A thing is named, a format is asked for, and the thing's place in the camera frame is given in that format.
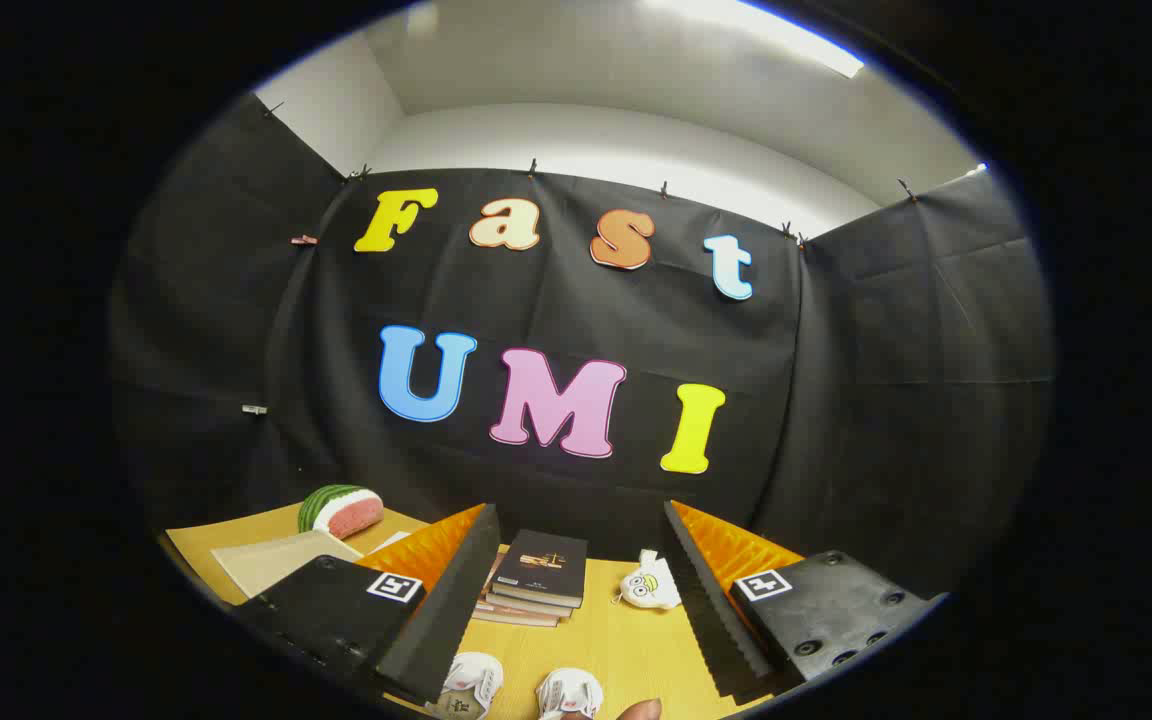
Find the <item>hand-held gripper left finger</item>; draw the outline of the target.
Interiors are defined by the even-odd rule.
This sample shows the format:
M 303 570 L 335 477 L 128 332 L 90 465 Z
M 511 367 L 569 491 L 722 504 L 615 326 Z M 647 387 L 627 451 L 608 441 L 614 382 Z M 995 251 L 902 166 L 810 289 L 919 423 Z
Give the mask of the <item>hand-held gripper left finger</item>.
M 361 560 L 314 556 L 234 619 L 366 700 L 435 702 L 499 543 L 497 507 L 479 503 Z

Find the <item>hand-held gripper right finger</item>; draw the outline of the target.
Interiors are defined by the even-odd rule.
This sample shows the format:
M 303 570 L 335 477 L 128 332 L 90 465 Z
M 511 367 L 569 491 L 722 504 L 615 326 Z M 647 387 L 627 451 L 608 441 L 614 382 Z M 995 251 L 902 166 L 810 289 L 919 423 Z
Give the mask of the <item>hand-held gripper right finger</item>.
M 947 600 L 850 553 L 801 556 L 675 500 L 664 502 L 664 556 L 717 692 L 736 702 L 836 679 Z

